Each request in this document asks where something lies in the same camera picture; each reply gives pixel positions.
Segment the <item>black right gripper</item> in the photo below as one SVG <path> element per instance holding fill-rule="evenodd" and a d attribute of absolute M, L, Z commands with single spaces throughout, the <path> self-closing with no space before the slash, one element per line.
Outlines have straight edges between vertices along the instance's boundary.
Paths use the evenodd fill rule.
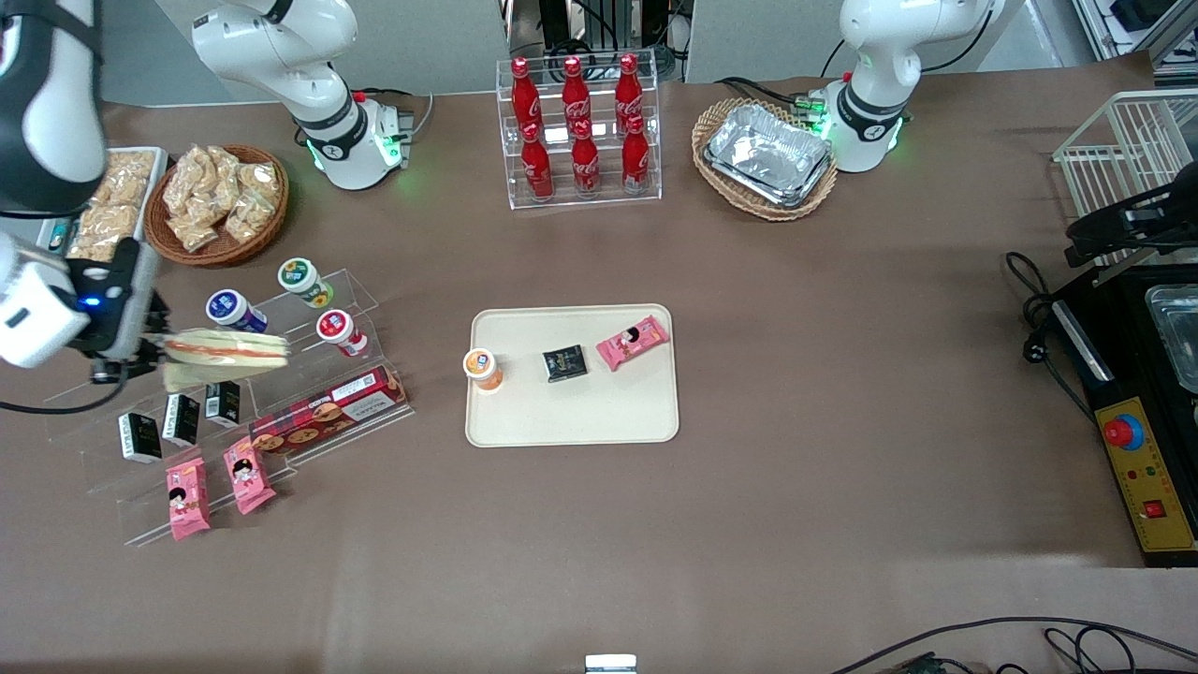
<path fill-rule="evenodd" d="M 115 249 L 107 263 L 69 257 L 66 263 L 78 310 L 89 324 L 69 342 L 90 358 L 120 364 L 125 379 L 152 374 L 167 357 L 164 338 L 171 334 L 170 308 L 159 293 L 151 296 L 150 249 Z M 147 318 L 147 338 L 141 340 Z"/>

